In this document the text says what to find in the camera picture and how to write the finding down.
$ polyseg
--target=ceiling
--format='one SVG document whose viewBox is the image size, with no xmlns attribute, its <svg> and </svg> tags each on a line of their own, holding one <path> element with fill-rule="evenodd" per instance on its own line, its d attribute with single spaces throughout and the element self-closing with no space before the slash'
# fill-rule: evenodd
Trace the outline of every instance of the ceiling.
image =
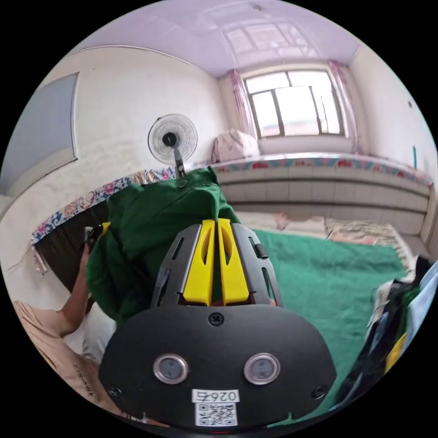
<svg viewBox="0 0 438 438">
<path fill-rule="evenodd" d="M 107 45 L 145 47 L 218 77 L 279 59 L 349 64 L 359 44 L 333 22 L 281 0 L 164 0 L 110 22 L 71 53 Z"/>
</svg>

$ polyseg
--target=fan stand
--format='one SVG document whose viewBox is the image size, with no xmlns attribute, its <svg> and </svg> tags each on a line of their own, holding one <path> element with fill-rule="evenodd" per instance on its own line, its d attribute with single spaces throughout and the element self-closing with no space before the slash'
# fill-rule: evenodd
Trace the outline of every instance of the fan stand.
<svg viewBox="0 0 438 438">
<path fill-rule="evenodd" d="M 177 178 L 183 178 L 186 175 L 184 169 L 183 158 L 179 153 L 177 143 L 177 136 L 173 132 L 167 132 L 163 135 L 163 143 L 173 149 L 173 154 L 175 156 L 175 175 Z"/>
</svg>

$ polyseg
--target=person's sleeve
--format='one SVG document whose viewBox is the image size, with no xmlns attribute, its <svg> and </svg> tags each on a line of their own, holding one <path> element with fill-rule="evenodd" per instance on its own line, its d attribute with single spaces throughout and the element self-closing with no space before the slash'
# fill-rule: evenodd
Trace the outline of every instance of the person's sleeve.
<svg viewBox="0 0 438 438">
<path fill-rule="evenodd" d="M 14 301 L 14 307 L 21 320 L 52 335 L 61 336 L 63 332 L 63 317 L 53 309 L 39 309 L 21 301 Z"/>
</svg>

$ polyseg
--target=beige shirt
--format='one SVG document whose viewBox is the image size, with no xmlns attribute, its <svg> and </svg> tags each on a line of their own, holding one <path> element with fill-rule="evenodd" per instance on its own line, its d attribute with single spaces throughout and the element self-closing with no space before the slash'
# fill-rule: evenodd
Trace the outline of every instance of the beige shirt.
<svg viewBox="0 0 438 438">
<path fill-rule="evenodd" d="M 61 320 L 56 310 L 37 309 L 21 301 L 14 308 L 31 341 L 47 363 L 77 393 L 114 414 L 148 424 L 165 426 L 153 420 L 139 420 L 124 414 L 111 400 L 98 379 L 99 366 L 75 353 L 61 338 Z"/>
</svg>

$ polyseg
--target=floral trim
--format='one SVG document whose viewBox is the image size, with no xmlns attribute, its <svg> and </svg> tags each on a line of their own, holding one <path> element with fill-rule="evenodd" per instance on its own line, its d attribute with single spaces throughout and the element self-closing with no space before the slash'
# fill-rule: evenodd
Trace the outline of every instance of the floral trim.
<svg viewBox="0 0 438 438">
<path fill-rule="evenodd" d="M 174 169 L 172 167 L 168 167 L 167 169 L 162 170 L 142 170 L 105 184 L 104 186 L 81 196 L 80 198 L 66 205 L 63 209 L 52 214 L 50 218 L 46 219 L 32 233 L 31 244 L 35 245 L 59 225 L 63 224 L 82 211 L 93 207 L 100 202 L 106 201 L 112 194 L 124 189 L 125 187 L 128 187 L 132 184 L 149 184 L 174 178 Z"/>
<path fill-rule="evenodd" d="M 401 165 L 392 163 L 384 164 L 383 160 L 371 158 L 369 156 L 345 156 L 335 154 L 289 154 L 277 156 L 264 156 L 259 160 L 249 158 L 247 160 L 239 160 L 227 164 L 218 163 L 212 165 L 217 173 L 222 172 L 238 172 L 249 169 L 267 169 L 277 167 L 290 166 L 313 166 L 313 167 L 346 167 L 352 169 L 363 169 L 371 172 L 379 172 L 387 175 L 394 175 L 399 178 L 405 178 L 409 181 L 414 181 L 419 184 L 430 187 L 432 185 L 431 178 L 416 169 L 408 167 L 403 168 Z M 211 165 L 210 160 L 188 163 L 186 170 L 190 171 Z M 45 220 L 33 233 L 31 237 L 31 244 L 35 245 L 44 236 L 53 231 L 57 226 L 63 224 L 73 216 L 80 212 L 107 200 L 112 194 L 124 189 L 131 184 L 149 184 L 157 181 L 174 179 L 175 171 L 173 167 L 161 170 L 142 170 L 133 173 L 124 178 L 117 179 L 113 182 L 105 184 L 104 186 L 81 196 L 79 199 L 71 202 L 63 209 L 54 213 L 50 218 Z"/>
</svg>

